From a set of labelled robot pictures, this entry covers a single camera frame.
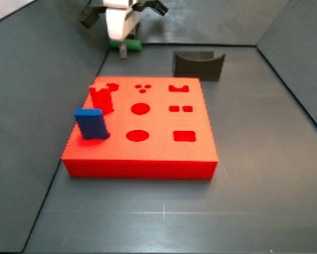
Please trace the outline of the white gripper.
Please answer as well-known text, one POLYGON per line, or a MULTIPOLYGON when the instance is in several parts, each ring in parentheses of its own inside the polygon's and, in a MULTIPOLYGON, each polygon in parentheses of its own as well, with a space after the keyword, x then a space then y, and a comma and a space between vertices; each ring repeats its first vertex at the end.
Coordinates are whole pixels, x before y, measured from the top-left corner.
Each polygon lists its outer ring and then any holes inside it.
MULTIPOLYGON (((114 41, 124 41, 130 32, 136 29, 141 12, 150 8, 156 13, 164 16, 169 8, 161 0, 102 0, 98 5, 87 4, 79 13, 79 22, 90 29, 105 14, 109 37, 114 41)), ((128 59, 128 47, 120 46, 120 56, 122 60, 128 59)))

